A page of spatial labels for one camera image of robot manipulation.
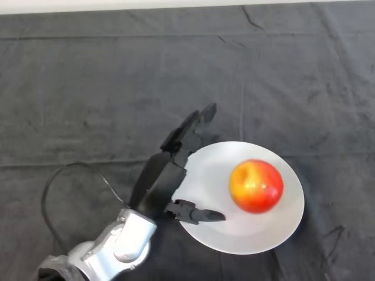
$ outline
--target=apple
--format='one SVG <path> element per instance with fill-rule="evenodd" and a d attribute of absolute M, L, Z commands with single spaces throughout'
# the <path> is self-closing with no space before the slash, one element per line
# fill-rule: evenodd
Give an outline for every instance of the apple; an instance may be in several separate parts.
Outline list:
<path fill-rule="evenodd" d="M 279 202 L 284 183 L 279 171 L 262 160 L 248 160 L 235 167 L 229 190 L 233 201 L 244 211 L 263 213 Z"/>

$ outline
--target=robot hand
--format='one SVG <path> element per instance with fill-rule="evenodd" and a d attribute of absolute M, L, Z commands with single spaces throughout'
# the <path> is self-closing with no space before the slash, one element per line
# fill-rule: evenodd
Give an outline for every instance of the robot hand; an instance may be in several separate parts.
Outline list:
<path fill-rule="evenodd" d="M 172 195 L 186 176 L 184 166 L 188 157 L 203 146 L 206 125 L 215 113 L 216 104 L 211 104 L 202 112 L 190 114 L 180 127 L 171 132 L 161 146 L 162 151 L 153 155 L 144 167 L 135 184 L 129 206 L 120 211 L 116 221 L 107 226 L 95 241 L 77 245 L 64 259 L 66 268 L 70 271 L 78 271 L 71 269 L 71 266 L 79 269 L 80 275 L 72 275 L 72 278 L 84 276 L 85 280 L 106 281 L 119 273 L 135 269 L 148 256 L 150 238 L 156 230 L 154 219 L 165 211 L 177 220 L 192 224 L 225 220 L 223 214 L 212 210 L 198 210 L 194 203 L 183 200 L 171 202 Z M 104 176 L 103 179 L 118 197 Z M 47 181 L 46 186 L 52 180 L 53 177 Z M 42 213 L 50 230 L 57 236 L 57 241 L 61 242 L 47 219 L 43 207 L 45 197 L 46 192 L 42 198 Z"/>

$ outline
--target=white wall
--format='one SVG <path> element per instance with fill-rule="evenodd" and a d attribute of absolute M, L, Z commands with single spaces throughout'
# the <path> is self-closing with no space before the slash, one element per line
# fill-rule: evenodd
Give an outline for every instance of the white wall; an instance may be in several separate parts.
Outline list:
<path fill-rule="evenodd" d="M 329 0 L 0 0 L 0 14 L 229 6 Z"/>

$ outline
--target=dark gray cloth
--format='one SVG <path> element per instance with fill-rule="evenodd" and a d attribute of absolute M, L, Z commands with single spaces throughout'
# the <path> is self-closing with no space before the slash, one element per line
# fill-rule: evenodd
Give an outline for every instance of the dark gray cloth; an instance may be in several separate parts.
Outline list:
<path fill-rule="evenodd" d="M 297 232 L 235 256 L 158 221 L 147 262 L 119 280 L 375 280 L 375 3 L 0 16 L 0 276 L 28 280 L 60 250 L 40 214 L 47 177 L 95 163 L 127 200 L 195 109 L 220 141 L 281 155 L 304 183 Z M 70 247 L 119 205 L 84 169 L 48 208 Z"/>

